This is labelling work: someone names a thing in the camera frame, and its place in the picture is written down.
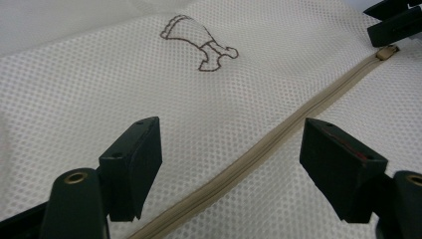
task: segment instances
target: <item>beige zipper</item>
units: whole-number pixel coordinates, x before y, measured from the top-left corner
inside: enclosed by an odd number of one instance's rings
[[[369,72],[398,51],[396,46],[379,50],[363,60],[340,79],[310,99],[289,118],[271,130],[257,144],[208,183],[161,213],[130,238],[161,238],[204,210],[261,165],[294,132],[305,118],[315,117],[356,85]]]

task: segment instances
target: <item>black line drawing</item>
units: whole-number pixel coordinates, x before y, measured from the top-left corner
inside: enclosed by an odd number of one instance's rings
[[[221,68],[220,59],[224,56],[231,59],[239,57],[236,49],[219,45],[204,26],[186,15],[172,18],[161,32],[160,37],[165,40],[185,41],[203,52],[206,59],[198,68],[200,72],[217,71]]]

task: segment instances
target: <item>zipper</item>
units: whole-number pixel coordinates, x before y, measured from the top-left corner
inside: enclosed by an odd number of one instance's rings
[[[210,206],[269,158],[292,134],[302,128],[305,118],[315,117],[322,113],[397,51],[399,49],[396,46],[387,46],[363,60],[325,90],[307,101],[233,164],[195,192],[161,213],[130,238],[164,237],[180,224]]]

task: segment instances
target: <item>metal grommet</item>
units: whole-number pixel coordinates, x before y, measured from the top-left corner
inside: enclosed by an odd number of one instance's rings
[[[407,175],[406,178],[410,182],[413,182],[414,184],[418,186],[422,186],[422,176],[413,174],[413,175]]]
[[[66,184],[75,184],[85,180],[88,174],[85,172],[75,172],[65,178]]]

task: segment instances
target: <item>zipper pull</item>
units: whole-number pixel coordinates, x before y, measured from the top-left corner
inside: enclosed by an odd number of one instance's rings
[[[376,53],[376,58],[378,58],[380,61],[386,61],[398,51],[400,51],[400,49],[396,45],[388,45],[384,48],[381,48]]]

